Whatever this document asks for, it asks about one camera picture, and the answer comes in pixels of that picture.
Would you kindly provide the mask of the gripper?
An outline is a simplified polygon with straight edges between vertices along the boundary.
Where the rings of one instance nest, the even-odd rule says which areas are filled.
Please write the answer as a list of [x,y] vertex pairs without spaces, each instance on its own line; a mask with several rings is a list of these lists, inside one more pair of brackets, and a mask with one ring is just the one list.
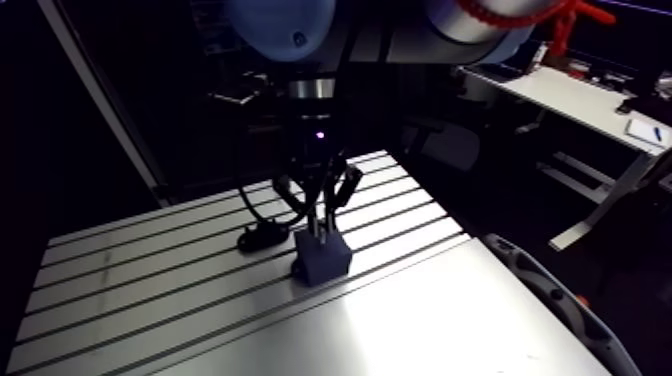
[[[284,137],[286,146],[286,172],[272,179],[272,187],[280,198],[295,213],[295,217],[281,226],[289,229],[302,219],[307,220],[308,233],[317,238],[319,224],[316,203],[321,192],[321,181],[310,175],[319,169],[330,156],[330,142],[334,124],[336,102],[332,99],[289,98],[285,102]],[[336,210],[345,207],[357,189],[363,172],[347,163],[335,163],[327,170],[323,185],[324,219],[321,222],[325,234],[336,232]],[[304,200],[298,200],[291,192],[292,178],[305,178],[298,186]]]

